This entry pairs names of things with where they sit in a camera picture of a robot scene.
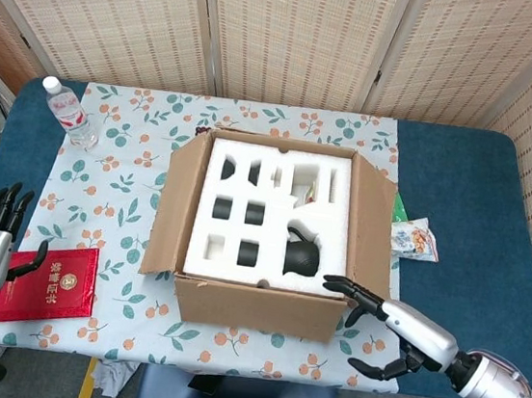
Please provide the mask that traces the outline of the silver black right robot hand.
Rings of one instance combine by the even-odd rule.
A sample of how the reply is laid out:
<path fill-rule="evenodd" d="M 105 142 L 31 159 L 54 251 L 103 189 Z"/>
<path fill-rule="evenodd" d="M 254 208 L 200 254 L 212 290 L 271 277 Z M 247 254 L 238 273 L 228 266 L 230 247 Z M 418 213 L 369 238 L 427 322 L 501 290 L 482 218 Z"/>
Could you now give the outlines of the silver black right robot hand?
<path fill-rule="evenodd" d="M 347 358 L 349 365 L 360 374 L 376 381 L 387 381 L 414 373 L 420 368 L 444 372 L 459 352 L 457 340 L 447 330 L 402 301 L 384 300 L 347 277 L 326 275 L 323 287 L 339 292 L 357 302 L 345 325 L 351 327 L 366 313 L 383 322 L 399 338 L 401 358 L 385 367 L 369 365 L 359 358 Z"/>

